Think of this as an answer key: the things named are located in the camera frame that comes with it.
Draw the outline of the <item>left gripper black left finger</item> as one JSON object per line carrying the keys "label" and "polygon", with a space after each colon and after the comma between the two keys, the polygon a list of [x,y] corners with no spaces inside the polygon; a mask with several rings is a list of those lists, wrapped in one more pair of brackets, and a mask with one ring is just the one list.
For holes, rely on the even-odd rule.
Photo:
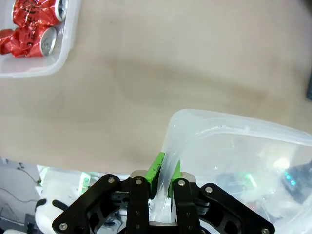
{"label": "left gripper black left finger", "polygon": [[148,171],[134,171],[126,180],[103,175],[52,223],[57,234],[96,234],[117,211],[126,210],[128,234],[149,233],[149,200],[157,193],[160,152]]}

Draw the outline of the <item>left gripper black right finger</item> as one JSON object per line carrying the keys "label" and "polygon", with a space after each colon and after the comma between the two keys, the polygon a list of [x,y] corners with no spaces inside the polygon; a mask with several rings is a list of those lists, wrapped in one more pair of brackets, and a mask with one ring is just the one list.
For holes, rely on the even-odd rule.
{"label": "left gripper black right finger", "polygon": [[179,161],[168,194],[179,234],[275,234],[271,222],[216,184],[183,177]]}

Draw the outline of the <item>clear plastic bin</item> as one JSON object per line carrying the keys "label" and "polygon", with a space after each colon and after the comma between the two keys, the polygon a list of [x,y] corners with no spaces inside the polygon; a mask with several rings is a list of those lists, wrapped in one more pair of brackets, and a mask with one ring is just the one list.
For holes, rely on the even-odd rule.
{"label": "clear plastic bin", "polygon": [[57,72],[74,46],[81,2],[82,0],[68,0],[65,21],[56,27],[56,44],[51,55],[32,58],[0,55],[0,78],[27,78]]}
{"label": "clear plastic bin", "polygon": [[185,109],[175,113],[162,145],[168,177],[180,162],[198,186],[214,183],[271,222],[275,234],[312,234],[312,194],[296,202],[284,172],[312,160],[312,134],[259,119]]}

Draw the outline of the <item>crushed red drink can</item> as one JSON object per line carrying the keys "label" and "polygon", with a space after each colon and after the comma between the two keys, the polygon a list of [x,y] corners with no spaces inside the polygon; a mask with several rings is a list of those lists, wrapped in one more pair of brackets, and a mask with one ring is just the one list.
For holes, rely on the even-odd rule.
{"label": "crushed red drink can", "polygon": [[46,57],[55,47],[57,31],[50,26],[20,27],[11,38],[9,49],[16,57]]}
{"label": "crushed red drink can", "polygon": [[67,14],[69,0],[15,0],[12,21],[19,27],[61,24]]}
{"label": "crushed red drink can", "polygon": [[0,55],[5,55],[10,53],[7,44],[10,42],[10,38],[14,30],[12,29],[2,29],[0,30]]}

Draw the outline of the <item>black device with teal light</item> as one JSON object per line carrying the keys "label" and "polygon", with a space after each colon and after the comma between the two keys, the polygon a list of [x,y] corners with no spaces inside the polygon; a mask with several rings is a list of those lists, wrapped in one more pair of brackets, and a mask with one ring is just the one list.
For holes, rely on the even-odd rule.
{"label": "black device with teal light", "polygon": [[298,203],[304,203],[312,194],[312,160],[309,163],[289,167],[283,174],[281,182]]}

